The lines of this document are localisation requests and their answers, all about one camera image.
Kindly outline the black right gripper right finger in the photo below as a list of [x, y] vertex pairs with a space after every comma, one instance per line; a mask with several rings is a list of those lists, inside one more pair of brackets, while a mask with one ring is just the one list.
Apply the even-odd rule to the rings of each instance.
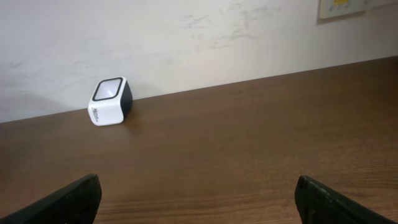
[[303, 224], [397, 224], [307, 175], [298, 178], [295, 204]]

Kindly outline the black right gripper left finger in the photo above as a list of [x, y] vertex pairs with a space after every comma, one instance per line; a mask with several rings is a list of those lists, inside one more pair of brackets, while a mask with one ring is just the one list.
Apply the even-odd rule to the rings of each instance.
[[1, 218], [1, 223], [93, 223], [101, 197], [98, 175], [88, 174]]

